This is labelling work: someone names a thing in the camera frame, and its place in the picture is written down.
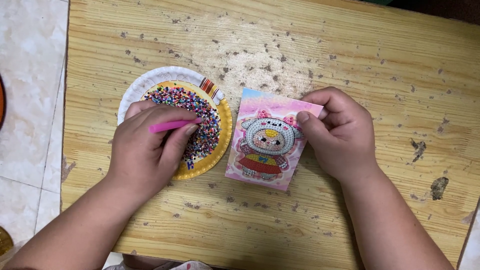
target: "white tile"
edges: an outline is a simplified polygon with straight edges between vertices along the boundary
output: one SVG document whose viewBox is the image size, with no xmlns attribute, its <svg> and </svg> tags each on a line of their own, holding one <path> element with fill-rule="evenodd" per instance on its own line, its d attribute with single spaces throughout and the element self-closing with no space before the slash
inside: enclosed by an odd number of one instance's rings
<svg viewBox="0 0 480 270">
<path fill-rule="evenodd" d="M 35 234 L 60 214 L 60 194 L 42 189 L 38 215 L 36 217 Z"/>
<path fill-rule="evenodd" d="M 478 270 L 480 269 L 480 208 L 477 208 L 477 214 L 472 220 L 470 235 L 465 240 L 467 245 L 463 251 L 462 260 L 459 263 L 459 270 Z"/>
<path fill-rule="evenodd" d="M 0 226 L 18 243 L 33 237 L 40 188 L 0 177 Z"/>
<path fill-rule="evenodd" d="M 63 97 L 64 97 L 65 69 L 61 73 L 60 86 L 53 114 L 52 132 L 48 145 L 47 162 L 43 175 L 42 189 L 60 193 L 61 154 L 63 136 Z"/>
<path fill-rule="evenodd" d="M 68 3 L 0 1 L 0 74 L 7 110 L 0 176 L 42 186 L 60 74 Z"/>
<path fill-rule="evenodd" d="M 121 261 L 123 261 L 123 256 L 121 253 L 110 252 L 110 254 L 108 255 L 107 261 L 105 262 L 105 265 L 103 266 L 102 269 L 105 269 L 112 265 L 118 265 L 121 263 Z"/>
</svg>

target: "table surface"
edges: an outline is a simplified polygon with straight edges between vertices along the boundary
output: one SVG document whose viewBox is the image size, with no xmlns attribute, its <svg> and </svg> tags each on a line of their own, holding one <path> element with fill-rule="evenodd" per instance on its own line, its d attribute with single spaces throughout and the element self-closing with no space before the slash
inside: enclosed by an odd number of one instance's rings
<svg viewBox="0 0 480 270">
<path fill-rule="evenodd" d="M 292 98 L 337 86 L 371 112 L 380 166 L 456 264 L 480 195 L 479 43 L 479 26 L 355 1 L 71 0 L 63 209 L 106 174 L 119 102 L 146 71 L 211 78 L 234 121 L 244 85 Z M 150 200 L 114 251 L 237 269 L 359 267 L 341 189 L 311 147 L 287 192 L 225 178 L 228 154 Z M 450 181 L 433 200 L 440 177 Z"/>
</svg>

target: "character's ear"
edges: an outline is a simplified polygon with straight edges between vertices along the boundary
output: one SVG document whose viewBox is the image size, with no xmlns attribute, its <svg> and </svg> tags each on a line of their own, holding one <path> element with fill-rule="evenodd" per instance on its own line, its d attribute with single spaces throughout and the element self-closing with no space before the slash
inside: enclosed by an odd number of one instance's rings
<svg viewBox="0 0 480 270">
<path fill-rule="evenodd" d="M 258 120 L 258 118 L 255 118 L 255 119 L 250 119 L 250 120 L 247 120 L 245 122 L 243 122 L 241 124 L 241 126 L 244 128 L 244 129 L 248 129 L 248 127 L 253 124 L 254 122 L 256 122 Z"/>
<path fill-rule="evenodd" d="M 292 129 L 296 139 L 300 139 L 303 137 L 303 133 L 300 132 L 296 127 L 293 126 Z"/>
</svg>

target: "fingernail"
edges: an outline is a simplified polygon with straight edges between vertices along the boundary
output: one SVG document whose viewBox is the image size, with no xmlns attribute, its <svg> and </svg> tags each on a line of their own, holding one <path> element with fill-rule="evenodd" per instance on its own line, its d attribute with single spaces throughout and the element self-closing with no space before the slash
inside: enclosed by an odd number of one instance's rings
<svg viewBox="0 0 480 270">
<path fill-rule="evenodd" d="M 197 130 L 197 128 L 198 128 L 197 125 L 193 125 L 193 126 L 189 127 L 189 129 L 187 129 L 186 134 L 187 134 L 188 136 L 192 135 L 192 134 L 195 132 L 195 130 Z"/>
<path fill-rule="evenodd" d="M 297 114 L 297 120 L 300 123 L 305 123 L 310 118 L 310 115 L 306 111 L 301 111 Z"/>
</svg>

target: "pink pen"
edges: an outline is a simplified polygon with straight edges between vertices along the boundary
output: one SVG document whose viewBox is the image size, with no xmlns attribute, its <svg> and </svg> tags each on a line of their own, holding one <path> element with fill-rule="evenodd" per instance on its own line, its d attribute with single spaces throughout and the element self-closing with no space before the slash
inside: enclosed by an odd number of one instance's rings
<svg viewBox="0 0 480 270">
<path fill-rule="evenodd" d="M 190 123 L 193 123 L 193 124 L 200 124 L 201 122 L 203 122 L 203 118 L 197 118 L 195 120 L 180 120 L 180 121 L 172 121 L 172 122 L 167 122 L 167 123 L 160 123 L 160 124 L 154 124 L 154 125 L 151 125 L 148 127 L 148 131 L 150 131 L 150 133 L 157 133 L 157 132 L 161 132 L 161 131 L 166 131 L 166 130 L 170 130 L 170 129 L 174 129 L 174 128 L 179 128 L 179 127 L 183 127 L 185 126 L 186 124 L 190 124 Z"/>
</svg>

